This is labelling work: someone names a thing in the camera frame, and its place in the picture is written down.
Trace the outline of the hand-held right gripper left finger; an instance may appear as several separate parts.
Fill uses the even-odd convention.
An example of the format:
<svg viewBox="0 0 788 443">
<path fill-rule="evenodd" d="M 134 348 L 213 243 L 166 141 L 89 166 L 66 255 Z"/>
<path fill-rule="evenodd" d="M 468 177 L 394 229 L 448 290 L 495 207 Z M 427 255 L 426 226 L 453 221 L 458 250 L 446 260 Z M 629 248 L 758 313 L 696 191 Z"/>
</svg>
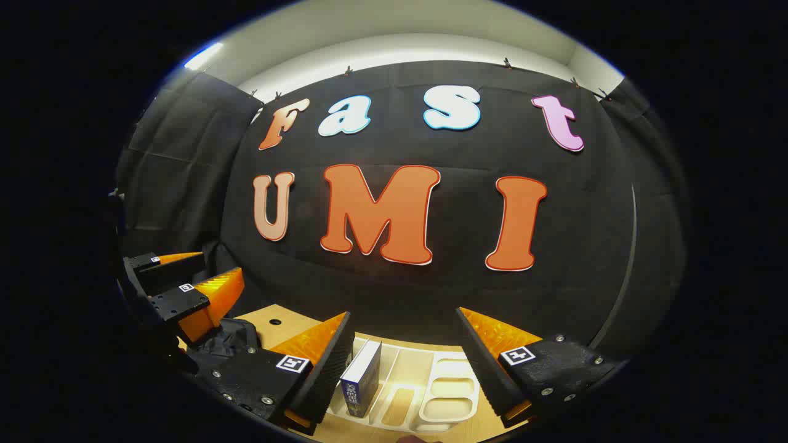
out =
<svg viewBox="0 0 788 443">
<path fill-rule="evenodd" d="M 312 435 L 349 362 L 352 320 L 346 311 L 274 348 L 247 347 L 218 364 L 202 364 L 197 381 L 249 420 L 279 434 Z"/>
</svg>

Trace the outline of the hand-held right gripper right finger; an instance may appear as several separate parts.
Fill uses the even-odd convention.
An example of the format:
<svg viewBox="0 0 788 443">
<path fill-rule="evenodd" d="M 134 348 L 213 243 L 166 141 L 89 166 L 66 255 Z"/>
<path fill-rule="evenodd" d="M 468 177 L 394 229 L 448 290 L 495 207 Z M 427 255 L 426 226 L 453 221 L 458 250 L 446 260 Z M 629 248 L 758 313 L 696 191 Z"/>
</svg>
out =
<svg viewBox="0 0 788 443">
<path fill-rule="evenodd" d="M 455 312 L 459 343 L 504 427 L 566 412 L 620 368 L 563 333 L 542 338 L 463 306 Z"/>
</svg>

